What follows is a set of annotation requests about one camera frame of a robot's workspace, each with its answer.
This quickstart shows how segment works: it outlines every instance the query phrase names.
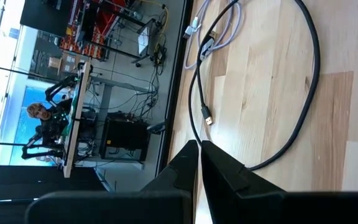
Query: electronic device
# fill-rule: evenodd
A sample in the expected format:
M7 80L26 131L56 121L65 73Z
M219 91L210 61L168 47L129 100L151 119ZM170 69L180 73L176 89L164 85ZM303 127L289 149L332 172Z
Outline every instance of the electronic device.
M123 148L128 151L141 150L138 161L145 161L149 147L150 133L147 123L131 121L123 113L110 113L104 122L99 154L102 159L108 156L108 148Z
M35 128L35 134L29 139L29 142L27 143L27 145L22 147L22 158L23 159L30 159L30 158L34 158L34 157L40 157L40 156L53 156L53 157L59 157L59 158L63 157L63 146L56 144L55 141L53 141L52 139L42 139L42 144L37 144L37 145L34 144L39 139L42 138L42 133L44 131L46 131L46 130L43 130L41 125L37 126ZM27 152L28 149L33 149L33 148L38 148L38 147L46 147L51 150L49 150L48 152L38 152L38 153L28 153Z
M66 36L72 0L25 0L20 24Z
M53 86L47 88L45 91L45 99L52 106L57 106L57 104L53 101L53 97L62 89L70 87L74 88L77 83L77 75L70 75L61 80L60 82L54 84Z

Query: man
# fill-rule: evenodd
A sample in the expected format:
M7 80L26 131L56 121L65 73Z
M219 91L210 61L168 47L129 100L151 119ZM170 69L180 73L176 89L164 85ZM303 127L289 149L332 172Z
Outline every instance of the man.
M71 103L73 99L63 100L57 104L57 106L52 106L49 109L41 103L32 103L27 107L27 113L31 118L39 118L41 120L41 125L51 121L53 114L63 110L66 114L70 112Z

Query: light wood surface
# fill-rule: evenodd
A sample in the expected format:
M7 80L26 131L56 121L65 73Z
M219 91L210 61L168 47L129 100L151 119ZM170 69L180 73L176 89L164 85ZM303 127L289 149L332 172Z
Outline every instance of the light wood surface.
M80 121L81 119L81 113L82 113L82 107L84 105L84 99L85 99L85 93L86 93L86 84L90 77L90 69L91 64L89 62L86 62L83 66L83 69L81 71L78 71L78 73L82 74L82 82L79 86L80 92L77 101L77 110L75 111L75 119L76 121L73 122L73 129L71 130L71 137L67 136L66 142L65 142L65 150L67 153L67 163L65 166L63 166L63 174L65 178L69 178L71 174L71 169L73 167L74 163L74 155L76 152L76 145L77 145L77 139L78 139L78 130L80 128Z
M195 0L193 16L202 2ZM244 15L236 40L214 52L201 69L215 123L204 124L196 89L193 111L202 139L253 166L277 152L291 135L309 91L314 55L305 18L294 1L240 2ZM288 191L358 190L358 0L304 2L321 45L318 90L293 147L256 173ZM226 4L212 1L202 31ZM192 46L190 59L195 57ZM187 112L192 74L182 74L170 158L194 139ZM208 203L198 183L196 221L209 223Z

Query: cable bundle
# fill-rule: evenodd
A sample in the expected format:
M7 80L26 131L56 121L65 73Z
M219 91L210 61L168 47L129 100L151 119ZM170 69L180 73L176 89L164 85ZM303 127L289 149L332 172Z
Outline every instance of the cable bundle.
M186 53L185 53L185 64L184 64L184 68L185 69L194 69L197 66L197 62L192 63L191 65L188 65L188 57L189 57L189 52L190 52L190 47L191 44L193 43L193 37L194 35L196 35L196 39L197 39L197 46L200 49L201 46L204 46L204 44L200 44L200 37L201 37L201 27L204 21L204 17L205 17L205 13L206 10L209 6L210 0L204 0L203 4L201 5L201 7L198 9L197 13L196 13L196 17L193 19L193 23L191 26L189 26L186 30L186 34L188 35L189 38L189 43L186 47ZM222 34L219 36L218 40L214 42L214 44L208 49L207 53L206 53L206 57L213 51L215 50L219 50L227 45L229 45L235 38L235 36L237 35L237 32L239 30L240 27L240 22L241 22L241 15L242 15L242 9L240 4L235 1L234 5L236 5L237 8L237 20L235 21L235 25L234 25L234 30L232 31L230 37L227 39L227 41L225 41L224 43L221 44L223 37L226 36L227 32L229 31L230 25L232 24L232 20L233 18L233 14L234 14L234 10L232 7L230 7L230 12L229 12L229 18L226 21L225 27L223 29Z

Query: person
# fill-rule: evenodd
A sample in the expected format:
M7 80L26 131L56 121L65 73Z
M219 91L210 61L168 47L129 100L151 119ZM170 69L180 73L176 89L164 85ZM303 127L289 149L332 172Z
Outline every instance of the person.
M51 120L52 114L63 110L66 114L70 113L71 103L73 99L63 100L57 104L57 106L52 106L49 109L42 103L32 103L27 107L27 114L30 118L38 118L41 120L41 125Z
M41 121L43 130L49 130L42 133L43 144L56 137L56 132L62 132L68 122L57 122L54 114L60 114L62 111L70 113L73 99L63 100L57 106L51 106L49 109L41 103L32 103L27 107L27 114L30 118L38 118Z

